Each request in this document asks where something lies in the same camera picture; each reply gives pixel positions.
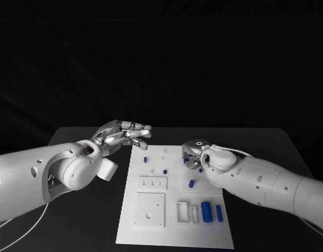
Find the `blue block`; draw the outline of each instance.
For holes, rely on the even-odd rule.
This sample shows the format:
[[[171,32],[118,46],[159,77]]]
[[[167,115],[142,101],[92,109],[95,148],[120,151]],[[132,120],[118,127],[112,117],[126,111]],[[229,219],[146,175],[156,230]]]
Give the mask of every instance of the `blue block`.
[[[211,208],[208,202],[201,202],[203,222],[211,222]]]
[[[220,206],[216,206],[216,213],[217,213],[217,221],[223,222],[223,216],[221,216]]]
[[[194,181],[193,181],[193,180],[190,180],[190,183],[188,183],[188,188],[193,188],[193,183],[194,183]]]

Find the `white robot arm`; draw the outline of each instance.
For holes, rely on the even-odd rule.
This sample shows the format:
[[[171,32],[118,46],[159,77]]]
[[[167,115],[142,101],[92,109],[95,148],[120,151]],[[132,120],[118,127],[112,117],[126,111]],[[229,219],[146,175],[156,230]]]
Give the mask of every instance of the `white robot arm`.
[[[323,229],[323,182],[289,172],[276,164],[240,158],[201,139],[182,144],[190,169],[204,168],[210,183],[249,203],[295,214]]]
[[[80,190],[95,176],[109,181],[116,164],[103,157],[122,145],[146,150],[136,137],[151,137],[151,126],[110,121],[89,140],[0,156],[0,222],[12,219],[61,194]]]

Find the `dark backdrop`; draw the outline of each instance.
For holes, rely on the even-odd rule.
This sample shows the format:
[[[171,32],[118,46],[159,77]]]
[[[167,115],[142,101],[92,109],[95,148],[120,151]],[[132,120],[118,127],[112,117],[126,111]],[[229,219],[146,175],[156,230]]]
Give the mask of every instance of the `dark backdrop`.
[[[0,154],[113,119],[280,128],[323,180],[321,1],[30,2],[0,3]]]

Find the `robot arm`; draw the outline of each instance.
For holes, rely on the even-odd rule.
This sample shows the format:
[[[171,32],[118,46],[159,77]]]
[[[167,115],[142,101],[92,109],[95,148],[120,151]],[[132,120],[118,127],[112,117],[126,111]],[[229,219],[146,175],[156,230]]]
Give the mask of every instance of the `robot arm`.
[[[40,147],[0,156],[0,222],[80,190],[95,176],[109,181],[116,164],[105,156],[122,145],[146,150],[136,137],[151,137],[151,126],[113,120],[90,140]]]
[[[190,169],[205,170],[210,183],[249,203],[295,214],[323,229],[323,182],[289,172],[276,164],[243,159],[204,140],[182,144]]]

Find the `table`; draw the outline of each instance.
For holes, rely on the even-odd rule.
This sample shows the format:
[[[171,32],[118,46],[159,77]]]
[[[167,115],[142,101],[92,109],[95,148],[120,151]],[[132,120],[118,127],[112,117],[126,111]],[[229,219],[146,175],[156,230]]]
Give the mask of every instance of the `table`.
[[[63,127],[48,145],[89,139],[96,127]],[[296,174],[312,177],[288,135],[280,129],[257,128],[152,128],[154,145],[181,145],[201,138],[213,144],[239,149]],[[44,216],[24,238],[4,251],[214,251],[214,249],[115,244],[131,148],[123,146],[110,156],[118,170],[109,182],[95,177],[79,191],[48,203]],[[234,251],[321,251],[323,237],[289,213],[252,205],[223,192]],[[27,232],[44,206],[18,216],[0,229],[0,249]]]

